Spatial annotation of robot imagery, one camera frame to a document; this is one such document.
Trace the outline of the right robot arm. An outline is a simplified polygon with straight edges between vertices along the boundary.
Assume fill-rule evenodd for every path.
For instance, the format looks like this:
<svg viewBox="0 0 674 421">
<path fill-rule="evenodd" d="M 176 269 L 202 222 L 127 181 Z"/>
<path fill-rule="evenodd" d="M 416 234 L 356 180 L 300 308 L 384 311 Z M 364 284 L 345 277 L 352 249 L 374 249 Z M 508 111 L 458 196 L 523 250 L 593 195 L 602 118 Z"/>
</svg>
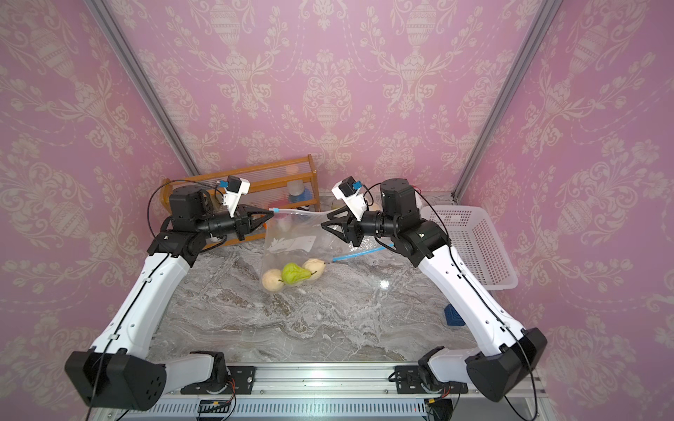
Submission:
<svg viewBox="0 0 674 421">
<path fill-rule="evenodd" d="M 343 242 L 360 247 L 371 237 L 382 247 L 403 256 L 429 278 L 456 309 L 477 346 L 451 350 L 437 347 L 418 361 L 425 387 L 441 389 L 451 382 L 472 384 L 498 403 L 534 370 L 548 345 L 540 329 L 526 328 L 510 315 L 464 263 L 448 230 L 424 219 L 417 191 L 403 178 L 381 182 L 381 210 L 370 210 L 367 188 L 353 177 L 333 186 L 344 205 L 329 212 L 322 228 Z"/>
</svg>

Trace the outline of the blue cube block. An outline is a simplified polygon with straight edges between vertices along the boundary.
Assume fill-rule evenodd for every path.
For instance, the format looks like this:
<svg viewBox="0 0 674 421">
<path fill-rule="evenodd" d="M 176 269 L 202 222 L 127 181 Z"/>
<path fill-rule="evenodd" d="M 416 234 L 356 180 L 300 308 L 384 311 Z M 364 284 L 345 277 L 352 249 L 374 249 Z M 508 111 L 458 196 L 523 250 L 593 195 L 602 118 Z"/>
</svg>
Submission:
<svg viewBox="0 0 674 421">
<path fill-rule="evenodd" d="M 447 305 L 444 314 L 448 326 L 465 326 L 463 318 L 453 305 Z"/>
</svg>

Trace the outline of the green pear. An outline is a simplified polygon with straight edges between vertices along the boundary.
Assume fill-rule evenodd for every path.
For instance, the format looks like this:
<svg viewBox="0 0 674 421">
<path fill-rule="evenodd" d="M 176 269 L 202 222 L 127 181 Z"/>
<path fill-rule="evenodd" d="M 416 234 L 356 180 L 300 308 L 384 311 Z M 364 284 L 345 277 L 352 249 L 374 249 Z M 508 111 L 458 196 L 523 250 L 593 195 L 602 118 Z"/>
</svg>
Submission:
<svg viewBox="0 0 674 421">
<path fill-rule="evenodd" d="M 307 268 L 298 266 L 296 263 L 288 263 L 281 271 L 282 282 L 286 285 L 295 285 L 297 283 L 309 280 L 314 272 Z"/>
</svg>

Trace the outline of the white plastic basket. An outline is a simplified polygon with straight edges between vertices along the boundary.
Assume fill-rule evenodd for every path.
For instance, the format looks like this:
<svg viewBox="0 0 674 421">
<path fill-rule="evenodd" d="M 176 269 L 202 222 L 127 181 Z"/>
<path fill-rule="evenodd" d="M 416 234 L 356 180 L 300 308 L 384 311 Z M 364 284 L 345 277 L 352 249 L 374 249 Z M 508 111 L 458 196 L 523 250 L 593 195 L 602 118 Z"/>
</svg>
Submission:
<svg viewBox="0 0 674 421">
<path fill-rule="evenodd" d="M 421 217 L 445 226 L 459 256 L 488 290 L 515 289 L 518 277 L 488 213 L 466 205 L 434 205 Z"/>
</svg>

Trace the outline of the beige pear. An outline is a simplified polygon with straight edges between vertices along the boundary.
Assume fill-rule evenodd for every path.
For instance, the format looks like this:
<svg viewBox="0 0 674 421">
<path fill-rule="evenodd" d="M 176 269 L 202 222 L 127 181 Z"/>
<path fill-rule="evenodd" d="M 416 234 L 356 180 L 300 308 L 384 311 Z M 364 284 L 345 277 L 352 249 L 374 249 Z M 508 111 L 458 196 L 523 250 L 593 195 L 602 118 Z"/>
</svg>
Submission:
<svg viewBox="0 0 674 421">
<path fill-rule="evenodd" d="M 268 292 L 276 293 L 281 291 L 285 283 L 282 277 L 282 271 L 280 269 L 270 269 L 263 274 L 262 278 L 263 287 Z"/>
<path fill-rule="evenodd" d="M 316 281 L 320 277 L 322 277 L 322 275 L 326 270 L 327 265 L 328 264 L 323 260 L 312 258 L 307 260 L 302 265 L 302 268 L 310 272 L 310 277 L 308 278 L 308 281 Z"/>
</svg>

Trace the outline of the clear zip-top bag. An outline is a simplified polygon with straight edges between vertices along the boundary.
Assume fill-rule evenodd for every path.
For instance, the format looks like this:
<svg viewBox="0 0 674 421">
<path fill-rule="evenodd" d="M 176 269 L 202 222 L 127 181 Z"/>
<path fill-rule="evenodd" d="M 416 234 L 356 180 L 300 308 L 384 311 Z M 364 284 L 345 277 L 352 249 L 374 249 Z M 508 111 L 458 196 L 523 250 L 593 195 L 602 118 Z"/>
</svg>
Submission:
<svg viewBox="0 0 674 421">
<path fill-rule="evenodd" d="M 282 271 L 288 263 L 296 263 L 302 267 L 312 258 L 328 264 L 333 258 L 349 250 L 347 244 L 321 228 L 321 224 L 326 222 L 326 212 L 279 208 L 273 211 L 274 217 L 264 225 L 261 281 L 263 274 L 270 269 Z M 312 281 L 285 285 L 284 289 L 297 287 L 305 282 Z"/>
<path fill-rule="evenodd" d="M 339 262 L 339 261 L 347 261 L 349 259 L 358 258 L 358 257 L 362 257 L 362 256 L 369 255 L 369 254 L 375 254 L 375 253 L 385 251 L 385 250 L 388 250 L 388 249 L 386 247 L 376 247 L 376 248 L 368 249 L 368 250 L 365 250 L 365 251 L 354 252 L 354 253 L 351 253 L 351 254 L 345 254 L 345 255 L 342 255 L 342 256 L 338 256 L 338 257 L 333 258 L 331 262 L 335 263 L 335 262 Z"/>
</svg>

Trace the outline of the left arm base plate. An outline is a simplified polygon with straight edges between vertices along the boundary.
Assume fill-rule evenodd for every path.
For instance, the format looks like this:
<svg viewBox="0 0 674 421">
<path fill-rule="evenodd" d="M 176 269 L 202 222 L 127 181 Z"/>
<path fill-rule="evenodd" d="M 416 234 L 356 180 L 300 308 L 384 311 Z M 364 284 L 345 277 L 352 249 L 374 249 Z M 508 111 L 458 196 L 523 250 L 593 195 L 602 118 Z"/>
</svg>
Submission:
<svg viewBox="0 0 674 421">
<path fill-rule="evenodd" d="M 242 395 L 252 394 L 256 380 L 255 366 L 228 366 L 224 377 L 212 375 L 203 382 L 189 384 L 182 389 L 182 395 Z"/>
</svg>

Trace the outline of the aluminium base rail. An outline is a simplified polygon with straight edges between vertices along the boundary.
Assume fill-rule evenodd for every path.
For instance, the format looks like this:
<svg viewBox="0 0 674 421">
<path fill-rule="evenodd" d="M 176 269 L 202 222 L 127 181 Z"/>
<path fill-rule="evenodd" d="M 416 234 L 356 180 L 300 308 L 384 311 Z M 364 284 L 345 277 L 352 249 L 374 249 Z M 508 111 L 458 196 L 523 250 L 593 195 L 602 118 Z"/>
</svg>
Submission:
<svg viewBox="0 0 674 421">
<path fill-rule="evenodd" d="M 93 420 L 554 420 L 540 380 L 493 403 L 472 384 L 461 395 L 399 395 L 389 375 L 403 362 L 256 363 L 252 394 L 171 391 L 146 412 L 98 409 Z"/>
</svg>

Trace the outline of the blue white bottle on shelf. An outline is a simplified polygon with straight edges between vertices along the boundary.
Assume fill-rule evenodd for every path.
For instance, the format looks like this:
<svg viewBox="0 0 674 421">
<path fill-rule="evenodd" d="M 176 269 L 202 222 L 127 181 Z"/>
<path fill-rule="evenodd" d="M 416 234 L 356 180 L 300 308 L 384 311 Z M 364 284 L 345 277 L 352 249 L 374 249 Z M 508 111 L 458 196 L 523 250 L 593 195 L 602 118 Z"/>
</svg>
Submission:
<svg viewBox="0 0 674 421">
<path fill-rule="evenodd" d="M 304 203 L 313 200 L 312 191 L 306 187 L 302 180 L 288 182 L 287 189 L 290 203 Z"/>
</svg>

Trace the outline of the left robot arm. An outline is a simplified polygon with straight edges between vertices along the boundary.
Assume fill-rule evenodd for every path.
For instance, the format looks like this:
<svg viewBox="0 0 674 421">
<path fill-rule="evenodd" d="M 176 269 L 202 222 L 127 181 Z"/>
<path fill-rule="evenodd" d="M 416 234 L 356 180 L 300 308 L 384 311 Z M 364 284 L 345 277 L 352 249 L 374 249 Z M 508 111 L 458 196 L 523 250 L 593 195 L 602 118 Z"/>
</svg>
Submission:
<svg viewBox="0 0 674 421">
<path fill-rule="evenodd" d="M 217 212 L 211 194 L 221 194 Z M 164 363 L 147 360 L 156 332 L 177 286 L 213 240 L 238 240 L 273 218 L 271 210 L 240 203 L 244 182 L 222 182 L 210 192 L 184 182 L 170 194 L 170 215 L 154 233 L 139 277 L 116 315 L 86 351 L 74 351 L 65 372 L 88 409 L 150 410 L 163 395 L 197 386 L 234 393 L 221 352 L 197 351 Z"/>
</svg>

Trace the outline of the wooden shelf rack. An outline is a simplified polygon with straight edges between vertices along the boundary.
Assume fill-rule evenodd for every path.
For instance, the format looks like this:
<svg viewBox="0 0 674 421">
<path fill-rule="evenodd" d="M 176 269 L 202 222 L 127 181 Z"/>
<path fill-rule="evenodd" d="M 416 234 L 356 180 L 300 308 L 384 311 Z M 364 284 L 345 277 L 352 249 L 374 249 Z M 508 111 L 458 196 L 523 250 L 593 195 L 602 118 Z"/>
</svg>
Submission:
<svg viewBox="0 0 674 421">
<path fill-rule="evenodd" d="M 224 212 L 226 208 L 222 204 L 222 191 L 219 190 L 219 181 L 226 180 L 229 175 L 235 175 L 250 182 L 249 193 L 242 196 L 240 205 L 279 209 L 310 207 L 316 212 L 321 209 L 318 169 L 314 163 L 314 158 L 310 154 L 288 161 L 276 161 L 185 179 L 166 179 L 151 198 L 158 198 L 163 208 L 169 211 L 170 195 L 177 192 L 178 189 L 184 186 L 191 189 L 204 189 L 210 195 L 213 210 Z M 312 191 L 313 200 L 304 203 L 290 203 L 288 201 L 287 183 L 296 180 L 302 180 L 306 187 Z"/>
</svg>

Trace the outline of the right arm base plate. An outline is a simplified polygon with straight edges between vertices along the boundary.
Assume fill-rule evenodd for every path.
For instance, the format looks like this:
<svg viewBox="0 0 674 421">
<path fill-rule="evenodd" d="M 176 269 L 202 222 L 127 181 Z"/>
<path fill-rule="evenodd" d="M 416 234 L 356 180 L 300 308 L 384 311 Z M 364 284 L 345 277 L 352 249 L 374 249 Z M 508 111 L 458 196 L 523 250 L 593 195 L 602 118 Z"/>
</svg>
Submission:
<svg viewBox="0 0 674 421">
<path fill-rule="evenodd" d="M 426 368 L 417 365 L 398 365 L 388 377 L 399 395 L 461 395 L 469 391 L 464 382 L 438 382 Z"/>
</svg>

